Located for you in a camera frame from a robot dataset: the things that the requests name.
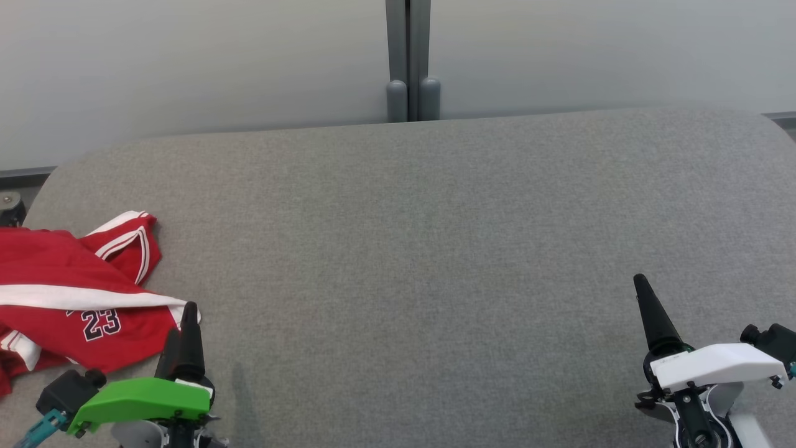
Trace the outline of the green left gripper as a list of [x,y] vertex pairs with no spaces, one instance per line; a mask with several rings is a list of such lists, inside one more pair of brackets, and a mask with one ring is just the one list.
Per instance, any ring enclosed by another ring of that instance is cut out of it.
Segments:
[[114,381],[80,406],[67,434],[94,433],[103,424],[127,421],[184,419],[199,421],[210,413],[211,392],[204,386],[169,381],[201,381],[205,360],[199,311],[195,302],[183,309],[181,332],[171,329],[165,339],[154,377]]

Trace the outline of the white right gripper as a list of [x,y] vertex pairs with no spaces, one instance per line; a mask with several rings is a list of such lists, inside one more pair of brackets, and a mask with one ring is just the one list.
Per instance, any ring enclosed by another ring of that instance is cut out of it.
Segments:
[[657,385],[664,391],[675,393],[771,377],[787,379],[784,363],[751,344],[719,343],[684,352],[684,342],[646,276],[637,273],[633,283],[649,352],[669,355],[649,364]]

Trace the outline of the red basketball shorts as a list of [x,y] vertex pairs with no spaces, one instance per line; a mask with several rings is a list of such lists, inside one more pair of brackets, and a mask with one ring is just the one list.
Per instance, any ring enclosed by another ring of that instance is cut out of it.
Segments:
[[153,357],[185,304],[142,289],[0,286],[0,399],[32,371],[71,362],[111,373]]

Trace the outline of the black round caster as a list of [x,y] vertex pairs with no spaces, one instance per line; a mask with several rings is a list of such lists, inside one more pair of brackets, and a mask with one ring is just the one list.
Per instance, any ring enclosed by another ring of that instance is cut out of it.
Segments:
[[25,202],[18,191],[0,191],[0,228],[22,227],[26,216]]

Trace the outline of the grey fabric sofa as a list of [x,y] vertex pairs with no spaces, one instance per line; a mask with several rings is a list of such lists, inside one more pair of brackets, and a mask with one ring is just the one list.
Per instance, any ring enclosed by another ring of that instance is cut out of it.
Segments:
[[157,217],[232,448],[671,448],[633,277],[694,347],[796,330],[796,142],[617,110],[142,140],[62,164],[31,228]]

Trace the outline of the grey double partition post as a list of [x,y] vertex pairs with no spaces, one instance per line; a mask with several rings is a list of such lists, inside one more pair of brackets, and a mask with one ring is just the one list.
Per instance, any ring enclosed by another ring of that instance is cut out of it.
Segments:
[[439,120],[442,85],[430,76],[430,6],[432,0],[386,2],[390,123]]

